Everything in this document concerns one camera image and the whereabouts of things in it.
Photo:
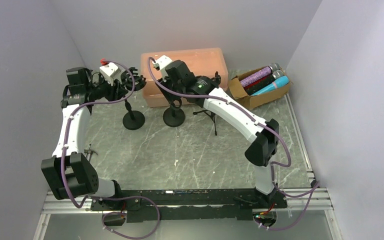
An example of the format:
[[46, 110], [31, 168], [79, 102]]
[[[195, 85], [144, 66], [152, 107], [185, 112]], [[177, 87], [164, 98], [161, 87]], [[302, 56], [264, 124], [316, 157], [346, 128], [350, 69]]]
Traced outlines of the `black glitter microphone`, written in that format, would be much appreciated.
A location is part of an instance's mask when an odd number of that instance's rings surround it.
[[276, 79], [283, 77], [284, 72], [282, 70], [276, 70], [272, 74], [267, 75], [256, 82], [244, 87], [245, 92], [251, 96], [252, 94], [258, 92], [259, 90], [267, 87], [272, 82], [274, 82]]

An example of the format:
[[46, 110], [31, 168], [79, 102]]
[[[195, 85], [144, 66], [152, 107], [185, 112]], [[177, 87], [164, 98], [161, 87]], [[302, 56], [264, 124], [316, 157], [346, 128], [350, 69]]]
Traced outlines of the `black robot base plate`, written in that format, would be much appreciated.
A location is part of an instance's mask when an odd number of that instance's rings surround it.
[[285, 196], [255, 188], [122, 190], [118, 201], [93, 200], [92, 211], [123, 211], [128, 223], [160, 220], [236, 219], [251, 221], [258, 211], [287, 208]]

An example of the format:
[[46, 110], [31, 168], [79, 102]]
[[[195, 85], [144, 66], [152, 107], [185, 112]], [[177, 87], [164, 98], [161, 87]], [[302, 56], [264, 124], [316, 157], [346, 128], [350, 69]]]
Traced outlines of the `black tripod shock mount stand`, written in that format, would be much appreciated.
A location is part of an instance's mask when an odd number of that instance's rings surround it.
[[[215, 72], [212, 80], [214, 80], [218, 85], [221, 83], [221, 76], [219, 75], [218, 71]], [[207, 115], [211, 119], [211, 121], [213, 122], [213, 126], [214, 126], [214, 135], [217, 136], [218, 133], [217, 133], [217, 125], [216, 125], [216, 114], [212, 111], [205, 110], [205, 109], [200, 110], [200, 111], [194, 111], [192, 114], [194, 116], [196, 116], [196, 115], [201, 114], [201, 113], [204, 113], [205, 115]]]

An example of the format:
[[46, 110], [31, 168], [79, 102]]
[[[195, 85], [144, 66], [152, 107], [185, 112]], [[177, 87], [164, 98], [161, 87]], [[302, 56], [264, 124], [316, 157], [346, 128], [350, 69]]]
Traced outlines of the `purple glitter microphone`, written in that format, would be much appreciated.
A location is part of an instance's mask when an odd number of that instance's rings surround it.
[[253, 84], [254, 82], [269, 76], [273, 72], [277, 71], [280, 69], [280, 65], [278, 63], [271, 63], [262, 69], [258, 70], [257, 72], [245, 77], [240, 81], [240, 84], [242, 85], [243, 88]]

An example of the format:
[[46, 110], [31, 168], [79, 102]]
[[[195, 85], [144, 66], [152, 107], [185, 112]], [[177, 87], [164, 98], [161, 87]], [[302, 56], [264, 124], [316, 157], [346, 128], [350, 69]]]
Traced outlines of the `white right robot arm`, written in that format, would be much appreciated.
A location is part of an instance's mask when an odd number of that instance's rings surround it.
[[161, 73], [155, 83], [169, 101], [186, 99], [204, 111], [217, 115], [238, 130], [250, 142], [245, 158], [254, 166], [255, 189], [269, 196], [275, 192], [273, 157], [279, 143], [279, 123], [253, 114], [232, 99], [222, 87], [221, 76], [195, 75], [181, 60], [162, 56], [148, 60], [148, 68]]

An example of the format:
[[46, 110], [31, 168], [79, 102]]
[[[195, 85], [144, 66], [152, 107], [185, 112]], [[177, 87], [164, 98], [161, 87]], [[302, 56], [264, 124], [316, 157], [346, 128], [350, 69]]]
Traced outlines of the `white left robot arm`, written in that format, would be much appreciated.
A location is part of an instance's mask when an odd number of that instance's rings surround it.
[[120, 68], [109, 63], [101, 66], [98, 81], [85, 67], [66, 71], [68, 85], [62, 93], [63, 122], [58, 143], [51, 158], [41, 162], [41, 171], [57, 200], [94, 196], [116, 197], [120, 191], [114, 180], [99, 178], [85, 155], [86, 131], [92, 116], [92, 103], [102, 98], [108, 101], [122, 99], [128, 91], [117, 80]]

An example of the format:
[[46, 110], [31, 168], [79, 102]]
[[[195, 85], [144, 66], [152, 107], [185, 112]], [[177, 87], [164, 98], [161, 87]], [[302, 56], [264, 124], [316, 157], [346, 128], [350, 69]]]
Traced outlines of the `brown cardboard box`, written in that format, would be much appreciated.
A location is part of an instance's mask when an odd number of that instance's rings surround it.
[[290, 87], [293, 85], [293, 82], [289, 80], [289, 83], [282, 87], [276, 88], [272, 91], [262, 93], [259, 95], [250, 96], [246, 93], [246, 91], [240, 84], [240, 80], [250, 76], [251, 74], [256, 73], [261, 69], [262, 67], [250, 70], [240, 75], [236, 75], [235, 77], [233, 77], [231, 80], [228, 81], [228, 90], [230, 91], [231, 97], [248, 110], [252, 110], [258, 106], [261, 106], [282, 98], [285, 94], [289, 92]]

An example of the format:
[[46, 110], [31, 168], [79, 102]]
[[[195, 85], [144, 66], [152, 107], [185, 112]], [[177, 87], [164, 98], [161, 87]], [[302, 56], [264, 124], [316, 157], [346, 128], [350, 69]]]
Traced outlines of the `black clip round-base stand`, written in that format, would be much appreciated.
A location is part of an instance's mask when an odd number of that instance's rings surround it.
[[183, 105], [181, 97], [167, 92], [160, 86], [158, 88], [169, 104], [169, 107], [163, 113], [164, 123], [172, 128], [181, 126], [185, 121], [185, 113], [181, 109]]

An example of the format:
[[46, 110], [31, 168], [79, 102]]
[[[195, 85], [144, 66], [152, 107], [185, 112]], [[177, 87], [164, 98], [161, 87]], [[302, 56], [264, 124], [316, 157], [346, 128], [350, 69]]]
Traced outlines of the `blue plastic microphone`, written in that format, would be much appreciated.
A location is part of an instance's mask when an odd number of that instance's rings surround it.
[[278, 88], [284, 87], [289, 82], [290, 82], [290, 80], [289, 80], [289, 78], [287, 76], [281, 76], [281, 77], [277, 78], [276, 80], [274, 80], [269, 85], [267, 85], [266, 87], [256, 91], [251, 96], [253, 97], [253, 96], [257, 96], [257, 95], [261, 95], [261, 94], [265, 94], [265, 93], [274, 91], [274, 90], [276, 90]]

